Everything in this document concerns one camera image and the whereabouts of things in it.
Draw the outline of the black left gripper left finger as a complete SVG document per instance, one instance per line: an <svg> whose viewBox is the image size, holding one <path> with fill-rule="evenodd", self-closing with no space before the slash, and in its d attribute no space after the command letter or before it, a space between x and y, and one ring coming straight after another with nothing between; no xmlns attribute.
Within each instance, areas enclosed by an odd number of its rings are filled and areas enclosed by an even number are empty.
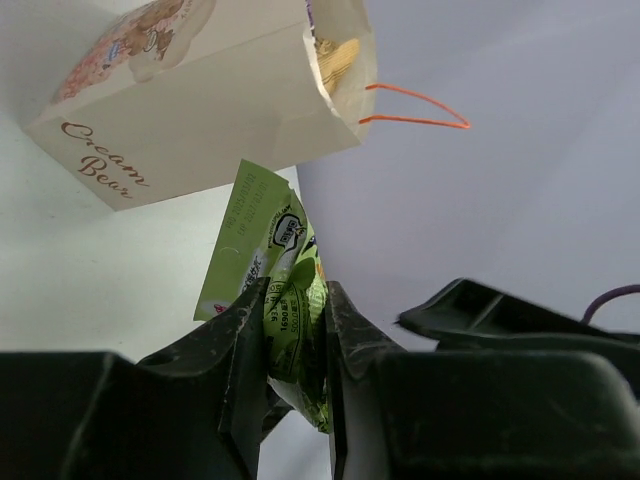
<svg viewBox="0 0 640 480"><path fill-rule="evenodd" d="M253 479L265 414L255 281L216 318L131 362L108 351L1 356L5 479Z"/></svg>

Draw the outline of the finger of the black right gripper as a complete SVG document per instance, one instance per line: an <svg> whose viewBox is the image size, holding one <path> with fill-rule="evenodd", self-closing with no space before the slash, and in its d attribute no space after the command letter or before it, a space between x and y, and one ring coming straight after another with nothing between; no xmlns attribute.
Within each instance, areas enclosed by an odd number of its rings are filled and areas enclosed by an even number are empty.
<svg viewBox="0 0 640 480"><path fill-rule="evenodd" d="M637 353L639 336L607 332L468 278L455 279L398 317L442 346Z"/></svg>

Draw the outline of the cream paper bag orange handles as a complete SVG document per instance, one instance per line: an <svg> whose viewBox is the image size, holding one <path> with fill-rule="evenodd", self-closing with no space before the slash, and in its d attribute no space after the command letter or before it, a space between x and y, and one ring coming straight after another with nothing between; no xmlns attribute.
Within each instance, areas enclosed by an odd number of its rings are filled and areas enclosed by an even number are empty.
<svg viewBox="0 0 640 480"><path fill-rule="evenodd" d="M114 210L360 145L376 118L374 33L361 1L153 1L120 17L26 129ZM333 98L316 37L360 39Z"/></svg>

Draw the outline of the green snack packet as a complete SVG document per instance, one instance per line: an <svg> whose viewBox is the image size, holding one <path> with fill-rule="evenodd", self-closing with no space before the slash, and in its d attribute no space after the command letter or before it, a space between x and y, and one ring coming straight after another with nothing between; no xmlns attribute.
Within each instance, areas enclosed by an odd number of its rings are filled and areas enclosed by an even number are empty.
<svg viewBox="0 0 640 480"><path fill-rule="evenodd" d="M328 286L314 229L286 179L239 164L195 307L212 319L257 279L268 281L263 328L268 382L319 432L329 430L322 313Z"/></svg>

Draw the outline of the large brown chips bag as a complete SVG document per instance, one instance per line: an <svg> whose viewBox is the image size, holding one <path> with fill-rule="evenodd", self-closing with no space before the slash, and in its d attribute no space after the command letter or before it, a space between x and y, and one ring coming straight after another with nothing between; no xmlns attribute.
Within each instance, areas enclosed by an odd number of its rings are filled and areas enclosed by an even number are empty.
<svg viewBox="0 0 640 480"><path fill-rule="evenodd" d="M341 80L354 65L360 52L360 39L355 37L344 42L316 37L314 40L315 64L312 73L316 83L329 98L336 94Z"/></svg>

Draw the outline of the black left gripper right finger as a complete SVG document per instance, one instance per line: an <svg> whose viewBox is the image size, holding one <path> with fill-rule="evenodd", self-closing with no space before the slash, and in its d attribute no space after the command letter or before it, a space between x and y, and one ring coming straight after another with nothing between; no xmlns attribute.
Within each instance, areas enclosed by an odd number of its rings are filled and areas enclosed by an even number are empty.
<svg viewBox="0 0 640 480"><path fill-rule="evenodd" d="M639 351L402 348L329 284L336 479L635 479Z"/></svg>

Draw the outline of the brown chocolate bar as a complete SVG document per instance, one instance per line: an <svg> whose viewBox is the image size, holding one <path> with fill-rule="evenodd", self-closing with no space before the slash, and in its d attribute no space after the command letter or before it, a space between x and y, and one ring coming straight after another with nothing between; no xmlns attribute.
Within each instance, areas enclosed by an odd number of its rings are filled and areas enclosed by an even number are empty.
<svg viewBox="0 0 640 480"><path fill-rule="evenodd" d="M310 24L310 29L313 32L315 30L315 25L314 25L313 14L312 14L312 1L305 0L305 5L306 5L309 24Z"/></svg>

